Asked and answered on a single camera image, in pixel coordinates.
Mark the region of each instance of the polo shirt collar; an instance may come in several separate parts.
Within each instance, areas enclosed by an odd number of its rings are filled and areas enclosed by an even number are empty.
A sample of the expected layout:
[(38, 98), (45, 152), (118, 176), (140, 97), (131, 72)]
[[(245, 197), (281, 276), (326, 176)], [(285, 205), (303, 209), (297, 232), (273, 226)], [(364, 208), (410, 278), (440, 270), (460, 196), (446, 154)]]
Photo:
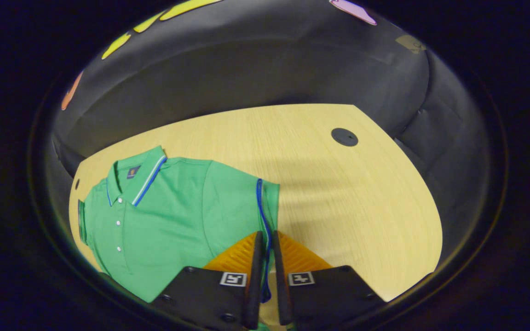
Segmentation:
[[(118, 198), (122, 198), (134, 206), (138, 205), (166, 160), (167, 157), (162, 151), (162, 147), (157, 146), (145, 153), (114, 162), (106, 178), (109, 205), (113, 205)], [(134, 178), (122, 180), (122, 184), (119, 185), (118, 170), (137, 167), (138, 165), (140, 168)]]

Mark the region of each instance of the light wood surface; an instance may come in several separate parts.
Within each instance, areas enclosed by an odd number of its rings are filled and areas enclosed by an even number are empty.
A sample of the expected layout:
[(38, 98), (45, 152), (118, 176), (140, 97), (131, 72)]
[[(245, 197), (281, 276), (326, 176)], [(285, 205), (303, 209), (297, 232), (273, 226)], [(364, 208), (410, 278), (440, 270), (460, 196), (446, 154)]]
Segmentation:
[[(330, 135), (334, 128), (352, 131), (359, 144), (338, 144)], [(86, 198), (115, 160), (157, 145), (168, 157), (215, 160), (279, 183), (278, 229), (333, 266), (351, 265), (385, 301), (435, 270), (441, 224), (423, 179), (368, 116), (339, 104), (206, 115), (128, 138), (84, 160), (69, 217), (78, 249), (98, 270), (79, 239), (77, 199)]]

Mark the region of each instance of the screw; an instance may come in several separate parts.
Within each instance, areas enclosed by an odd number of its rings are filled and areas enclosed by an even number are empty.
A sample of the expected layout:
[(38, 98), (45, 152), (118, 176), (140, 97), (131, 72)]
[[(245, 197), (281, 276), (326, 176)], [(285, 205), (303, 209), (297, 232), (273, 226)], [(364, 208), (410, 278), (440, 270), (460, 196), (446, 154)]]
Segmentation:
[(236, 321), (236, 318), (232, 314), (224, 314), (220, 318), (226, 323), (233, 323), (234, 321)]

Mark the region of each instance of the pink sticker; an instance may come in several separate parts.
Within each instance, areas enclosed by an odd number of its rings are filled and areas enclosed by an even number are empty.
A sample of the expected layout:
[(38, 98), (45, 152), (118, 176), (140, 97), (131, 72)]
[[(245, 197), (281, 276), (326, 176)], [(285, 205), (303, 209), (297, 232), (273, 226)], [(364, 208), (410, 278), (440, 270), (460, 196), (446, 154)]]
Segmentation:
[(362, 21), (366, 21), (371, 25), (377, 25), (375, 19), (372, 19), (372, 17), (369, 16), (368, 12), (366, 12), (365, 9), (360, 6), (357, 6), (356, 4), (352, 4), (347, 0), (330, 0), (330, 3), (342, 11), (347, 12), (355, 17), (358, 17)]

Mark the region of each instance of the green polo shirt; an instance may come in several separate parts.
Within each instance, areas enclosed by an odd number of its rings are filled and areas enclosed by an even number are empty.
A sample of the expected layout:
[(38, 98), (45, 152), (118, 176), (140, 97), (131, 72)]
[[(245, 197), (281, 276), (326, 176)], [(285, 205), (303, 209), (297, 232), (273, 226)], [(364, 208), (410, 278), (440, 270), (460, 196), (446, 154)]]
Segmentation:
[[(160, 146), (116, 161), (79, 201), (81, 241), (104, 273), (151, 302), (184, 266), (202, 268), (263, 230), (258, 178), (210, 160), (167, 159)], [(263, 181), (277, 228), (279, 185)]]

